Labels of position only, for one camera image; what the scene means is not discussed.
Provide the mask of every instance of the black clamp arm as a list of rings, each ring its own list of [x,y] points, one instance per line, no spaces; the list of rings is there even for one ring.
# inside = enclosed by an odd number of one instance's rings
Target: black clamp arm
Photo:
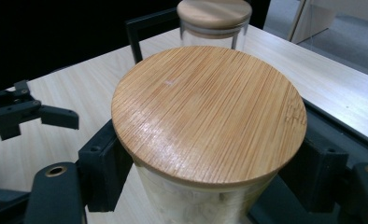
[[[21,134],[19,124],[41,119],[43,124],[78,129],[78,114],[72,110],[42,105],[33,98],[27,81],[14,84],[15,91],[0,91],[0,136],[2,140]]]

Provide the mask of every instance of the wooden table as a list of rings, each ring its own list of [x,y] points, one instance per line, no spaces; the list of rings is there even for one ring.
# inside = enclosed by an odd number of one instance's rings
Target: wooden table
[[[249,27],[245,52],[274,66],[306,100],[368,137],[368,76],[286,40]],[[178,30],[141,43],[144,58],[179,46]],[[79,130],[21,125],[21,136],[0,141],[0,189],[30,191],[34,175],[47,165],[76,161],[80,148],[111,118],[113,92],[134,66],[129,47],[29,82],[44,105],[75,110]],[[88,214],[89,223],[158,223],[132,169],[114,213]]]

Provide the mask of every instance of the black wall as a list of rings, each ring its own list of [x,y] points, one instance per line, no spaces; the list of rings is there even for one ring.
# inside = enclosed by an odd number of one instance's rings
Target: black wall
[[[124,21],[178,2],[0,0],[0,90],[127,46]],[[251,5],[250,23],[262,28],[269,1]]]

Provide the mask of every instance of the wooden lid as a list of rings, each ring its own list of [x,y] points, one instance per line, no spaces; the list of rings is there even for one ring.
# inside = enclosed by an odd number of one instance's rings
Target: wooden lid
[[[208,29],[228,29],[251,16],[251,6],[243,0],[182,0],[177,14],[181,20]]]
[[[111,109],[135,161],[206,188],[242,187],[277,172],[306,129],[302,98],[281,73],[211,46],[169,49],[138,63]]]

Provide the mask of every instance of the jar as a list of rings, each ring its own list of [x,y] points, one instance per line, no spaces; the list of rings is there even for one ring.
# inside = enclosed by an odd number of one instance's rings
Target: jar
[[[177,6],[181,44],[243,50],[251,12],[243,0],[182,0]]]
[[[111,109],[164,223],[238,223],[306,130],[303,100],[281,73],[212,46],[169,49],[138,63]]]

